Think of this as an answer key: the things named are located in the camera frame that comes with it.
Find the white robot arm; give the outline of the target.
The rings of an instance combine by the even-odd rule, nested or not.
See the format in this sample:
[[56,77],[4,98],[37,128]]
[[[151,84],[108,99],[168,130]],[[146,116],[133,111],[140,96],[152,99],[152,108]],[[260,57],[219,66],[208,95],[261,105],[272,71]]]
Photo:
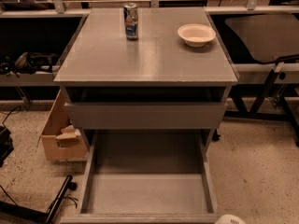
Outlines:
[[215,224],[246,224],[246,222],[234,215],[222,215],[216,220]]

